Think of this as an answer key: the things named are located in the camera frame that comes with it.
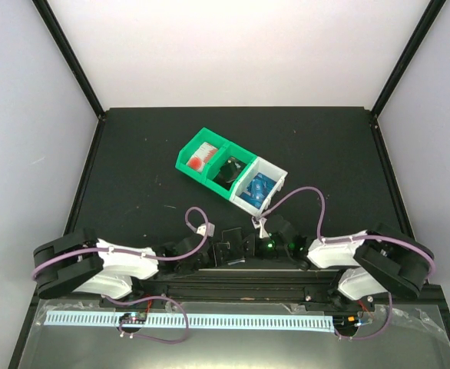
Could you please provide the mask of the green double compartment bin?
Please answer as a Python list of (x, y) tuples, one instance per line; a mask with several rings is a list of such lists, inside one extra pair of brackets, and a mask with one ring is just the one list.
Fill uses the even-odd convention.
[[(195, 157), (203, 144), (211, 146), (212, 155), (209, 160), (201, 165), (197, 170), (195, 166), (189, 166), (188, 162)], [(230, 158), (235, 158), (245, 164), (244, 168), (237, 175), (237, 178), (230, 184), (229, 188), (223, 187), (215, 181), (220, 169)], [(175, 168), (210, 189), (222, 198), (232, 201), (233, 191), (258, 156), (238, 144), (220, 136), (208, 128), (200, 129), (191, 140), (179, 151)]]

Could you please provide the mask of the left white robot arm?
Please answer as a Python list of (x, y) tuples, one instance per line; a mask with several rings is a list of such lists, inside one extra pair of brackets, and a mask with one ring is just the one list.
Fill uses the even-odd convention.
[(143, 286), (134, 279), (147, 280), (166, 268), (172, 271), (203, 260), (213, 233), (214, 229), (201, 225), (178, 243), (130, 248), (104, 241), (95, 230), (84, 228), (37, 247), (31, 279), (41, 299), (73, 292), (99, 294), (134, 307), (144, 298)]

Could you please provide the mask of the clear sleeve card holder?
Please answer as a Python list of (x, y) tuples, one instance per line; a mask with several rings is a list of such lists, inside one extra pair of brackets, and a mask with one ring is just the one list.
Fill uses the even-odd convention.
[(220, 240), (213, 244), (213, 256), (217, 267), (243, 263), (245, 251), (242, 228), (223, 230)]

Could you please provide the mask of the white plastic card bin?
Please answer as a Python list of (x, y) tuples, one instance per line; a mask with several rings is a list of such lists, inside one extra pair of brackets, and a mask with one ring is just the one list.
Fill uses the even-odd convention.
[(257, 157), (234, 182), (229, 201), (258, 218), (282, 189), (287, 175), (287, 171)]

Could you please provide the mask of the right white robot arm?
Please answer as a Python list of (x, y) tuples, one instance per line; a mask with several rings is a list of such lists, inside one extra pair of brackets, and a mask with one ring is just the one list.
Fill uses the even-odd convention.
[(338, 270), (328, 291), (330, 304), (345, 310), (369, 295), (390, 293), (416, 299), (435, 271), (434, 254), (405, 234), (378, 223), (338, 237), (303, 237), (280, 215), (252, 218), (260, 243), (258, 258), (289, 258), (300, 270)]

